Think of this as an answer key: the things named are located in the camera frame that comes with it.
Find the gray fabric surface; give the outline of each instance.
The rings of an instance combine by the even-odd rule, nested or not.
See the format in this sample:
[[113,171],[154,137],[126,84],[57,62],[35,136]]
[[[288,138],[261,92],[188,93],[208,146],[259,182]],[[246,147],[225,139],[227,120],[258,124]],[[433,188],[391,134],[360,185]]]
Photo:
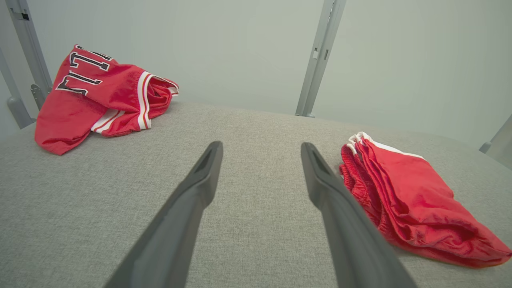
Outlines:
[[[206,146],[224,143],[187,287],[335,287],[300,145],[332,169],[359,131],[422,155],[479,221],[512,245],[512,171],[443,137],[173,102],[150,130],[92,133],[56,156],[34,126],[0,143],[0,287],[101,287]],[[472,270],[397,250],[419,287],[510,287],[510,262]]]

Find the white wall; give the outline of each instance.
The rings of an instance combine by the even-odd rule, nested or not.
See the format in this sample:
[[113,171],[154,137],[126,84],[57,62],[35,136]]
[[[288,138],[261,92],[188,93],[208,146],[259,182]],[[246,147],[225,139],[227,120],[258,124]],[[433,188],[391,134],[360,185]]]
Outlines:
[[35,81],[30,72],[22,46],[19,43],[18,35],[16,34],[16,29],[14,29],[14,24],[5,1],[0,1],[0,49],[4,54],[27,111],[32,118],[36,118],[39,109],[30,92],[30,86]]
[[29,0],[52,77],[74,44],[180,85],[180,101],[294,114],[323,1]]
[[511,29],[510,0],[348,0],[313,114],[479,148],[512,114]]

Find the metal frame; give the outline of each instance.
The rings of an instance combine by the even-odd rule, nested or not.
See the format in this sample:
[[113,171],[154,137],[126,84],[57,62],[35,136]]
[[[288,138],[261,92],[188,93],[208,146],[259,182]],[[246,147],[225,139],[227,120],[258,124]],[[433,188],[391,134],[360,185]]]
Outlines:
[[295,115],[311,115],[347,0],[325,0]]
[[52,79],[42,55],[28,3],[26,0],[6,0],[6,3],[35,84],[46,98],[52,89]]
[[484,153],[484,154],[487,154],[487,152],[489,151],[489,149],[491,148],[491,146],[493,145],[493,142],[496,140],[497,137],[501,136],[502,133],[505,132],[505,130],[511,130],[511,127],[512,127],[512,115],[507,119],[507,121],[505,121],[505,124],[503,124],[503,126],[498,130],[498,132],[496,132],[496,134],[494,135],[494,137],[489,141],[489,142],[485,142],[482,147],[480,147],[480,152]]
[[23,100],[21,94],[19,93],[18,87],[14,82],[14,77],[12,77],[11,70],[9,70],[9,66],[7,65],[7,61],[5,60],[4,53],[0,48],[0,72],[4,77],[5,83],[7,84],[7,88],[11,93],[11,97],[7,99],[7,106],[9,110],[11,110],[11,114],[14,117],[14,120],[18,124],[20,129],[25,128],[26,126],[33,123],[33,119],[30,117],[27,108],[23,104]]

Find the fabric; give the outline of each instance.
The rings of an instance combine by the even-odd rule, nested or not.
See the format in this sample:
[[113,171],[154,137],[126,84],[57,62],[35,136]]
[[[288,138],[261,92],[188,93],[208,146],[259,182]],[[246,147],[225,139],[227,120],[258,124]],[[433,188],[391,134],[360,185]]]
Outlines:
[[512,251],[454,199],[423,157],[365,132],[342,147],[345,185],[384,238],[418,255],[472,268],[503,264]]
[[90,131],[112,137],[149,129],[176,95],[176,83],[76,45],[38,115],[35,141],[62,155]]
[[[455,199],[512,245],[512,171],[458,141],[180,100],[149,131],[91,133],[61,157],[33,141],[35,125],[0,142],[0,287],[103,287],[214,140],[223,142],[224,158],[187,288],[337,287],[322,215],[308,197],[301,143],[315,144],[337,170],[339,144],[354,131],[428,159]],[[511,261],[475,270],[396,253],[420,288],[512,282]]]

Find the white trim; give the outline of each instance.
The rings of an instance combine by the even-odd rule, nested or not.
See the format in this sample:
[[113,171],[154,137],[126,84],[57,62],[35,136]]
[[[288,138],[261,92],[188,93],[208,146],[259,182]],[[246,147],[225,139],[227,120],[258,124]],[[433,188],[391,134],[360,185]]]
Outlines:
[[91,131],[101,134],[110,128],[112,123],[124,114],[124,111],[108,109],[105,114],[91,127]]
[[172,87],[169,87],[169,88],[168,88],[168,89],[169,89],[169,91],[171,91],[171,96],[172,96],[172,97],[178,96],[178,95],[180,94],[180,90],[179,90],[178,85],[177,85],[176,83],[174,83],[174,82],[172,82],[172,81],[170,81],[170,80],[167,80],[167,79],[165,79],[165,78],[159,77],[159,76],[157,76],[157,75],[153,75],[153,76],[154,76],[154,77],[157,77],[158,79],[160,79],[160,80],[162,80],[162,81],[165,81],[165,82],[167,82],[167,83],[171,84],[172,86],[174,86],[174,87],[176,88],[176,91],[175,91],[175,92],[174,92],[174,90],[171,90],[171,89],[172,89]]
[[137,95],[138,95],[138,98],[139,98],[139,106],[140,106],[140,113],[139,113],[139,116],[137,117],[137,121],[139,123],[139,127],[140,127],[140,130],[143,130],[143,129],[146,129],[146,125],[144,125],[144,120],[146,120],[146,124],[147,124],[147,128],[150,129],[151,128],[151,119],[149,117],[149,113],[150,113],[150,103],[149,103],[149,100],[147,98],[147,88],[150,84],[150,81],[151,81],[151,78],[153,77],[156,77],[164,82],[167,82],[171,85],[173,85],[174,87],[169,87],[169,93],[171,94],[172,97],[175,97],[175,96],[178,96],[179,95],[179,90],[178,90],[178,85],[170,80],[167,80],[165,78],[162,78],[162,77],[158,77],[157,75],[154,75],[154,74],[150,74],[149,72],[146,72],[144,71],[141,75],[140,75],[140,78],[139,78],[139,82],[137,84]]
[[139,98],[139,108],[140,108],[139,116],[137,117],[137,122],[139,123],[140,130],[146,129],[146,125],[144,124],[144,114],[143,114],[143,111],[144,111],[144,103],[147,101],[147,98],[144,99],[145,92],[144,92],[144,89],[143,89],[144,88],[143,84],[144,84],[144,80],[146,79],[146,77],[148,75],[149,75],[148,72],[146,72],[146,71],[142,72],[142,74],[139,77],[139,82],[137,84],[137,97]]
[[151,120],[150,120],[150,117],[149,117],[149,112],[150,112],[150,102],[148,101],[147,99],[147,87],[149,86],[150,84],[150,81],[151,81],[151,78],[153,77],[154,75],[153,74],[150,74],[148,77],[147,77],[147,80],[146,80],[146,83],[144,84],[144,102],[146,103],[146,111],[144,112],[144,115],[142,115],[144,117],[144,119],[146,119],[146,124],[147,124],[147,128],[150,129],[151,128]]
[[388,150],[388,151],[395,152],[395,153],[400,153],[400,154],[407,155],[407,156],[418,157],[418,158],[425,160],[425,158],[423,158],[419,155],[402,152],[394,147],[387,146],[385,144],[374,141],[368,134],[366,134],[365,132],[362,132],[362,131],[349,138],[349,143],[347,144],[347,147],[350,148],[350,150],[352,150],[352,153],[354,155],[357,154],[357,150],[355,148],[355,143],[358,142],[359,144],[363,144],[362,139],[369,140],[373,145],[375,145],[381,149]]

